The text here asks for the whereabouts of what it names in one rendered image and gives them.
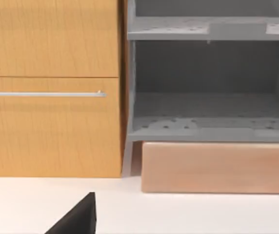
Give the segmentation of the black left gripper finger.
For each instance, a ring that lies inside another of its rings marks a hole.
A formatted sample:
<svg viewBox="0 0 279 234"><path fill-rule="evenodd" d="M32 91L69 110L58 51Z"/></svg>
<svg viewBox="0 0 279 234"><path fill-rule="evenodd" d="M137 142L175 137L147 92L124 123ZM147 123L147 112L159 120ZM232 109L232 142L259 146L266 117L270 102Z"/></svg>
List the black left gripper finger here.
<svg viewBox="0 0 279 234"><path fill-rule="evenodd" d="M45 234L96 234L95 192L88 193Z"/></svg>

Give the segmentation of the wooden cupboard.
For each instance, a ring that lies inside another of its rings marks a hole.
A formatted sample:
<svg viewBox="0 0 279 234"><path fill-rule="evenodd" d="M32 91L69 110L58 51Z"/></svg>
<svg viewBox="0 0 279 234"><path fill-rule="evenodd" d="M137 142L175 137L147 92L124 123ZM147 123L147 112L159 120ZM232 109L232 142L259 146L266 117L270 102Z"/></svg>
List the wooden cupboard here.
<svg viewBox="0 0 279 234"><path fill-rule="evenodd" d="M117 77L73 77L73 78L118 78L120 81L120 142L121 142L121 167L123 162L123 151L126 135L126 119L127 119L127 75L126 75L126 0L118 0L118 28L119 28L119 75ZM27 77L0 77L0 78L27 78ZM71 78L71 77L30 77L30 78Z"/></svg>

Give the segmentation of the grey pierced drawer inside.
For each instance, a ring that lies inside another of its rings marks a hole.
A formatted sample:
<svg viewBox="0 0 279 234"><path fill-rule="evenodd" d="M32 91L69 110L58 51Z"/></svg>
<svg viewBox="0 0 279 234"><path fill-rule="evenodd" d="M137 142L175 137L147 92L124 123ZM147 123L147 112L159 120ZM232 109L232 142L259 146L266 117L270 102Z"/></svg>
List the grey pierced drawer inside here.
<svg viewBox="0 0 279 234"><path fill-rule="evenodd" d="M128 0L128 141L279 142L279 0Z"/></svg>

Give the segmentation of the plain wooden drawer front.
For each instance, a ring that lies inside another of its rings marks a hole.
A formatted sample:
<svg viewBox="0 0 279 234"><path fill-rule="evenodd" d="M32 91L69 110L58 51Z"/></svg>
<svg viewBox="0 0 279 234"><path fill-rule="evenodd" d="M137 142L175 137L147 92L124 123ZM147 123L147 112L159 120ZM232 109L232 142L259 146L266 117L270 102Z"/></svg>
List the plain wooden drawer front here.
<svg viewBox="0 0 279 234"><path fill-rule="evenodd" d="M0 77L117 77L118 0L0 0Z"/></svg>

